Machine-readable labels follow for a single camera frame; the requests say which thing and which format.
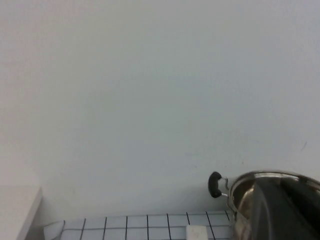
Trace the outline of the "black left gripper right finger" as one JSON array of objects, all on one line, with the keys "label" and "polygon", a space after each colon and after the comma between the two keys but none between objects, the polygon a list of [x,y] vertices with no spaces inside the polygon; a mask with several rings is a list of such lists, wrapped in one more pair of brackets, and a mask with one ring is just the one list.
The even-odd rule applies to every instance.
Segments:
[{"label": "black left gripper right finger", "polygon": [[284,179],[280,182],[288,202],[297,216],[299,224],[297,231],[303,240],[318,240],[320,238],[320,194],[318,190],[303,181]]}]

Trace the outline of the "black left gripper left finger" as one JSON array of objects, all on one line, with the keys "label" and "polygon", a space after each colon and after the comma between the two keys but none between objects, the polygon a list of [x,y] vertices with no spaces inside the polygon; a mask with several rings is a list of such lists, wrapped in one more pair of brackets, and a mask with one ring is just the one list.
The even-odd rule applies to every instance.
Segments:
[{"label": "black left gripper left finger", "polygon": [[253,240],[302,240],[306,233],[298,233],[298,217],[281,189],[282,180],[262,178],[254,183],[249,218]]}]

